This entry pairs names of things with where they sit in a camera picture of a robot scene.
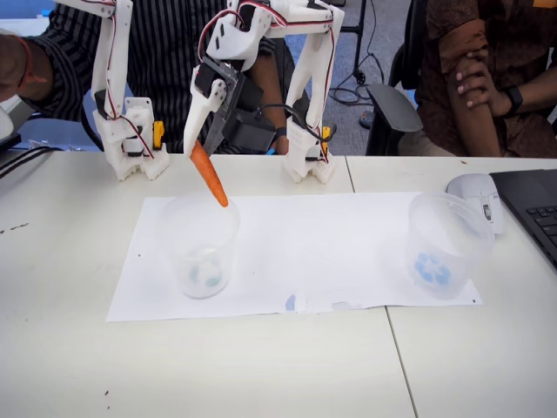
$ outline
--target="wristwatch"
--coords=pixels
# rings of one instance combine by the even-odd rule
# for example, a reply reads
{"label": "wristwatch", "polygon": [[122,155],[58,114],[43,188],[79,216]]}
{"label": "wristwatch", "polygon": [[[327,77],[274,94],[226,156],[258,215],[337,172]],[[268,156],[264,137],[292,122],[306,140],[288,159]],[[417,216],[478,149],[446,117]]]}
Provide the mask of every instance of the wristwatch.
{"label": "wristwatch", "polygon": [[519,88],[514,85],[513,87],[508,87],[503,91],[508,98],[511,100],[511,110],[505,116],[513,116],[516,114],[517,110],[522,106],[524,98],[520,94]]}
{"label": "wristwatch", "polygon": [[286,128],[278,128],[275,131],[275,137],[272,139],[272,142],[275,142],[277,139],[279,139],[280,137],[285,137],[287,133]]}

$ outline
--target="carrot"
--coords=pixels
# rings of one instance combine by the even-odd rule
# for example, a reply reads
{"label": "carrot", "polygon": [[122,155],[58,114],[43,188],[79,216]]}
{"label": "carrot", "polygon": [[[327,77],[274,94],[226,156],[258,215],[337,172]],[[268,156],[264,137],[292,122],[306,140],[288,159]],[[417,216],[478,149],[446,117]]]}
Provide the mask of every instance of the carrot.
{"label": "carrot", "polygon": [[209,156],[199,141],[195,142],[190,158],[198,169],[199,174],[201,174],[201,177],[203,177],[203,180],[205,180],[205,183],[209,186],[212,195],[218,200],[222,207],[227,207],[228,198],[226,197],[225,189],[223,189],[223,185],[220,183],[215,167],[213,167]]}

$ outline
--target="striped shirt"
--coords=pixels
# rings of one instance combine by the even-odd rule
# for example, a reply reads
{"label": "striped shirt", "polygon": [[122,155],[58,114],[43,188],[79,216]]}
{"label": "striped shirt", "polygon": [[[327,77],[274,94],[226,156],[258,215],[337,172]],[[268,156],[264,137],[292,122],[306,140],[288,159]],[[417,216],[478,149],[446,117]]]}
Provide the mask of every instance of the striped shirt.
{"label": "striped shirt", "polygon": [[[134,2],[127,81],[134,96],[151,99],[155,119],[164,122],[168,152],[182,152],[201,31],[225,6],[225,0]],[[91,87],[100,26],[100,17],[58,5],[46,32],[28,38],[45,51],[54,71],[52,94],[43,102],[28,101],[32,107],[52,118],[80,119],[84,95]],[[272,54],[274,45],[264,38],[259,54]],[[209,118],[205,123],[202,141],[211,122]],[[239,149],[224,142],[218,152],[237,153]]]}

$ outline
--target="laptop keyboard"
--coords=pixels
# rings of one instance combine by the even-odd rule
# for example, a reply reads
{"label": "laptop keyboard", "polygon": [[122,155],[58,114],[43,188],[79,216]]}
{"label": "laptop keyboard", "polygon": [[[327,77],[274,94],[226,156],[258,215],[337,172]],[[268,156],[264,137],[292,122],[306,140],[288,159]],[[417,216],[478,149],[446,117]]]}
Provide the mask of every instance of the laptop keyboard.
{"label": "laptop keyboard", "polygon": [[557,207],[528,209],[528,214],[557,246]]}

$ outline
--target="plastic cup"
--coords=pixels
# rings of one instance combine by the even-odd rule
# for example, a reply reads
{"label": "plastic cup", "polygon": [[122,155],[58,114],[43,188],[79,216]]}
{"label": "plastic cup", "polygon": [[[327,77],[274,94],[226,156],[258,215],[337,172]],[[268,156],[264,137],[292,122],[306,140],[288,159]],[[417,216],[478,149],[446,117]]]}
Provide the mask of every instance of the plastic cup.
{"label": "plastic cup", "polygon": [[420,194],[410,205],[407,268],[414,283],[438,299],[457,296],[493,250],[493,230],[465,200]]}
{"label": "plastic cup", "polygon": [[210,298],[232,276],[240,218],[230,202],[223,208],[209,193],[174,199],[162,211],[157,241],[161,259],[180,290]]}

